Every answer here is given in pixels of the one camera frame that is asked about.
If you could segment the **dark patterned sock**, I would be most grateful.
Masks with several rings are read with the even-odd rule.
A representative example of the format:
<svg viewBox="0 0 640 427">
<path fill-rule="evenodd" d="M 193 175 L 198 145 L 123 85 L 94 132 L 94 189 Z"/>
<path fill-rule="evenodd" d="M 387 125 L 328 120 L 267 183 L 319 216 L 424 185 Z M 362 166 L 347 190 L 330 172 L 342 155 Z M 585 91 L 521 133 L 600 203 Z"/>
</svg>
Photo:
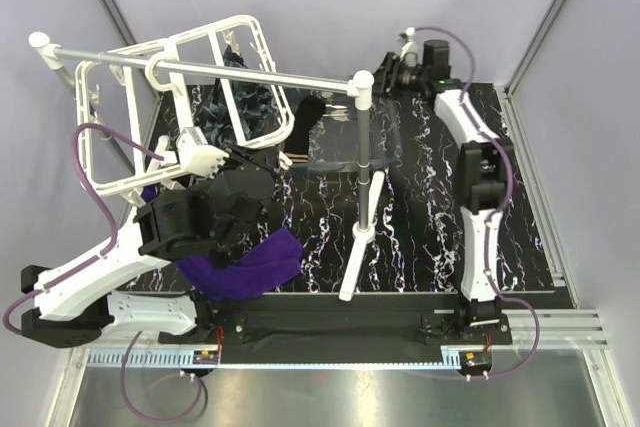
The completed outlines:
<svg viewBox="0 0 640 427">
<path fill-rule="evenodd" d="M 230 81 L 230 87 L 246 140 L 270 134 L 280 127 L 279 112 L 270 87 L 235 80 Z M 222 80 L 188 86 L 188 92 L 194 124 L 201 129 L 207 142 L 214 146 L 238 145 Z"/>
</svg>

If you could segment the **black striped sock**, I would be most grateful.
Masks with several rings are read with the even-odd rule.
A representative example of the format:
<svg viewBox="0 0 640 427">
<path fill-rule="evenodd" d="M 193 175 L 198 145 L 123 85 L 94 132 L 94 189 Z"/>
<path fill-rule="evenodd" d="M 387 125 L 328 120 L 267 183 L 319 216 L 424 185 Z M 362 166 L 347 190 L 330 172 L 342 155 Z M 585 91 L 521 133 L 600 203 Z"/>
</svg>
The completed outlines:
<svg viewBox="0 0 640 427">
<path fill-rule="evenodd" d="M 305 163 L 309 156 L 310 133 L 326 113 L 326 103 L 313 95 L 304 97 L 294 114 L 294 126 L 285 140 L 283 153 L 293 163 Z"/>
</svg>

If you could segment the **purple fleece sock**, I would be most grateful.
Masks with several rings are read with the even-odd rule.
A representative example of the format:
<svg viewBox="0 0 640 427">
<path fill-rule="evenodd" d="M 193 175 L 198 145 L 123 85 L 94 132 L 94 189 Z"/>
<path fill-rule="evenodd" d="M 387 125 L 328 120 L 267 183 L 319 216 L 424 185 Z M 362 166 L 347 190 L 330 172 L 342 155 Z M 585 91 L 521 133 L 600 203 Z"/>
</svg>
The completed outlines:
<svg viewBox="0 0 640 427">
<path fill-rule="evenodd" d="M 245 195 L 217 198 L 190 189 L 143 189 L 137 211 L 139 252 L 171 261 L 202 294 L 246 300 L 272 291 L 301 273 L 303 246 L 286 228 L 243 251 L 244 236 L 264 205 Z"/>
</svg>

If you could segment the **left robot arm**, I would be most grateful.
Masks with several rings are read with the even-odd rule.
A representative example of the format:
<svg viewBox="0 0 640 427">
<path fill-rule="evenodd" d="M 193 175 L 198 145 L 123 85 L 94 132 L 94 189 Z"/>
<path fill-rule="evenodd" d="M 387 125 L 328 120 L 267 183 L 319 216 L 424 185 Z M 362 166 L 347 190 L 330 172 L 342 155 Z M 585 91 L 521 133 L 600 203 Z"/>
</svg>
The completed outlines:
<svg viewBox="0 0 640 427">
<path fill-rule="evenodd" d="M 216 319 L 202 295 L 221 290 L 215 274 L 245 273 L 246 262 L 256 258 L 242 253 L 241 243 L 266 216 L 278 173 L 274 148 L 225 151 L 221 172 L 161 192 L 115 238 L 58 268 L 25 267 L 21 288 L 34 306 L 21 315 L 20 336 L 54 348 L 134 331 L 208 341 Z M 171 264 L 184 268 L 198 295 L 162 299 L 120 291 L 125 282 Z"/>
</svg>

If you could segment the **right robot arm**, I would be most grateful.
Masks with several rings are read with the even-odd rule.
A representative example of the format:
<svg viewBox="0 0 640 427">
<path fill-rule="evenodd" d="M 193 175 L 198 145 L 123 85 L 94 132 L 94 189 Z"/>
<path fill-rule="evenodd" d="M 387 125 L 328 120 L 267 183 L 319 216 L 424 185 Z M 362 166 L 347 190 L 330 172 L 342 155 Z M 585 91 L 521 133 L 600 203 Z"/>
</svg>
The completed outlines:
<svg viewBox="0 0 640 427">
<path fill-rule="evenodd" d="M 496 293 L 498 237 L 513 191 L 513 147 L 487 126 L 472 105 L 469 86 L 451 76 L 448 41 L 419 44 L 409 31 L 400 42 L 401 51 L 387 53 L 374 74 L 378 91 L 421 93 L 458 147 L 453 186 L 463 220 L 464 267 L 452 319 L 431 333 L 485 342 L 502 314 Z"/>
</svg>

